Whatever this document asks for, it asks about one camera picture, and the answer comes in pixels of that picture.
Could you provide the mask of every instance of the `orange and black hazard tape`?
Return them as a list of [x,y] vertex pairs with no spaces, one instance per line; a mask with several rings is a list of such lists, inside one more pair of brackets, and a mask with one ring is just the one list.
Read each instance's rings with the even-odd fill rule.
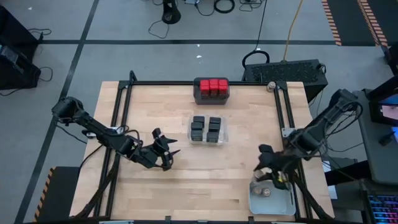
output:
[[369,6],[368,0],[357,0],[359,7],[361,8],[362,14],[368,24],[369,30],[372,33],[373,39],[376,45],[388,46],[386,36],[380,28],[376,17],[374,16],[371,7]]
[[323,10],[325,10],[326,18],[328,19],[329,26],[331,29],[331,33],[333,34],[333,38],[336,42],[336,45],[341,46],[340,35],[338,34],[337,27],[335,21],[333,20],[333,16],[331,15],[329,4],[327,0],[322,0]]
[[47,180],[45,180],[44,189],[43,189],[43,192],[42,192],[42,196],[40,197],[39,204],[37,205],[36,212],[35,212],[35,217],[33,219],[33,222],[37,222],[37,220],[39,219],[40,211],[41,211],[41,209],[43,207],[43,203],[44,203],[44,199],[45,199],[45,194],[49,190],[51,177],[52,177],[52,174],[53,174],[55,169],[56,169],[56,167],[50,168],[50,172],[49,172],[49,174],[47,176]]

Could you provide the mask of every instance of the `red block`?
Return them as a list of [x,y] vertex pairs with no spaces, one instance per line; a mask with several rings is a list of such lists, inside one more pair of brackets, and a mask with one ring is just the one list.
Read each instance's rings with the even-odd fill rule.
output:
[[210,95],[211,96],[218,95],[218,85],[210,85]]
[[227,80],[218,80],[218,85],[220,85],[220,86],[228,86],[228,81]]
[[224,86],[224,85],[219,86],[218,90],[219,90],[220,96],[225,96],[228,92],[228,86]]
[[217,78],[212,78],[210,80],[210,85],[217,85],[218,86],[218,79]]
[[200,86],[200,93],[202,96],[208,96],[209,90],[210,90],[210,86],[205,86],[205,85]]
[[208,86],[209,80],[200,80],[200,86]]

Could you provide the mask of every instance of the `clear plastic container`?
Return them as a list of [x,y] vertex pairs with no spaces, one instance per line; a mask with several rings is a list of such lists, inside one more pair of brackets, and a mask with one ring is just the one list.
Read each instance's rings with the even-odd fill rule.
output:
[[[202,135],[201,139],[198,135],[194,135],[192,139],[192,129],[191,129],[191,124],[193,123],[194,117],[204,117],[205,122],[204,122],[204,127],[202,129]],[[208,132],[209,132],[209,125],[210,125],[210,118],[221,118],[221,124],[220,124],[220,131],[218,133],[218,139],[215,141],[214,138],[209,138],[208,140]],[[227,131],[227,123],[226,123],[226,118],[222,116],[210,116],[210,115],[203,115],[203,114],[196,114],[191,117],[189,117],[189,122],[188,122],[188,139],[192,144],[203,144],[203,145],[209,145],[209,146],[220,146],[226,142],[228,142],[228,131]]]

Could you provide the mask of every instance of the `computer monitor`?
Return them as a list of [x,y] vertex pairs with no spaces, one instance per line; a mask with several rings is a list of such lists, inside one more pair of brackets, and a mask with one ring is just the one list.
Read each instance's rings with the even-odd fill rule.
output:
[[398,126],[398,76],[370,91],[367,98],[373,122]]

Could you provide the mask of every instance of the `black block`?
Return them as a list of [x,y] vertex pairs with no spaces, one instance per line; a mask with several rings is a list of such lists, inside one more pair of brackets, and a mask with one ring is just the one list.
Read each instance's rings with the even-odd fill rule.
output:
[[206,142],[218,143],[218,135],[216,132],[207,132]]
[[203,131],[202,130],[191,131],[191,140],[192,141],[203,141]]
[[210,117],[211,124],[221,124],[221,118]]
[[203,126],[205,126],[205,117],[204,116],[194,116],[193,122],[200,122]]
[[210,123],[209,124],[209,132],[219,132],[221,128],[221,124]]
[[203,123],[199,122],[192,122],[191,123],[191,130],[203,130]]

